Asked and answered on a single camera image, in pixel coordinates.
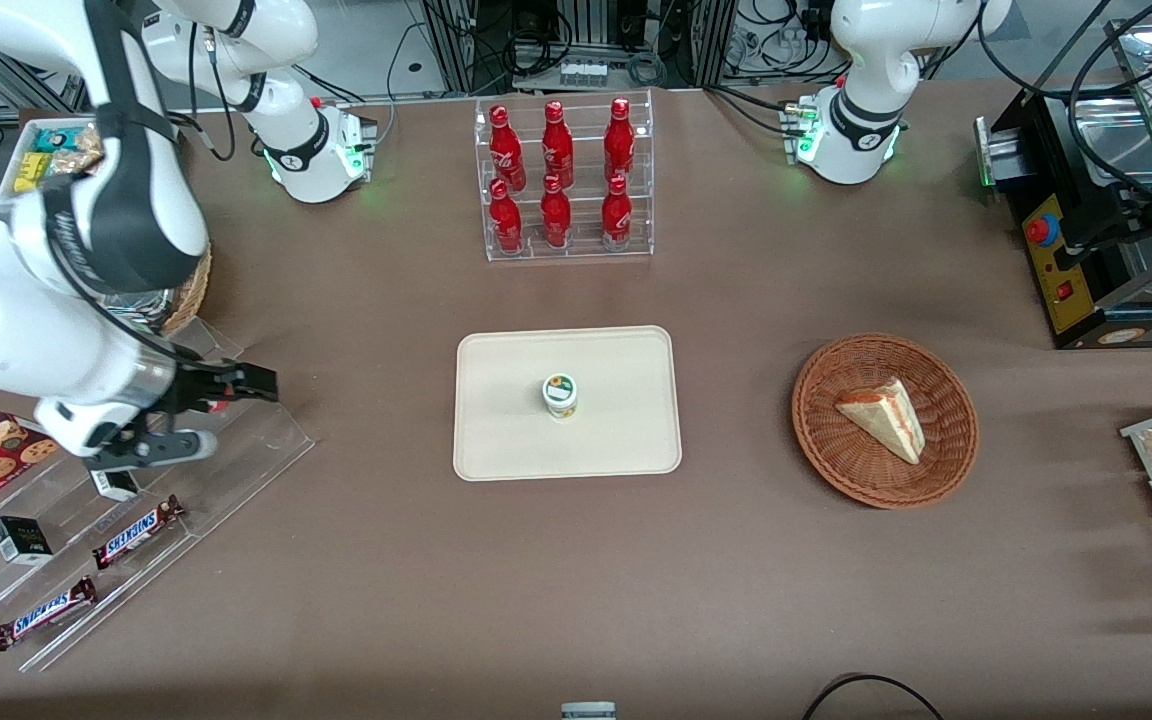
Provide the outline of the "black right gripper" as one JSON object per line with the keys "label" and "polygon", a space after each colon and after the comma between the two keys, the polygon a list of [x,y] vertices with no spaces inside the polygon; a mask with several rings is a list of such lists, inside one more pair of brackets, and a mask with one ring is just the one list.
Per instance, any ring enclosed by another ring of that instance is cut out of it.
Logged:
{"label": "black right gripper", "polygon": [[177,364],[168,388],[168,414],[212,414],[233,401],[276,404],[274,370],[257,365]]}

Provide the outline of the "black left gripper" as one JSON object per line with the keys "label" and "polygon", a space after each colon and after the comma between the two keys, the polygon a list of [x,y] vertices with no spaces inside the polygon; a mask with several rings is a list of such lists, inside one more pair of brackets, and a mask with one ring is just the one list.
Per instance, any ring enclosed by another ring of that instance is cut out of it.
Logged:
{"label": "black left gripper", "polygon": [[1068,272],[1094,252],[1152,240],[1152,200],[1124,199],[1111,192],[1084,202],[1061,219],[1060,234],[1056,268]]}

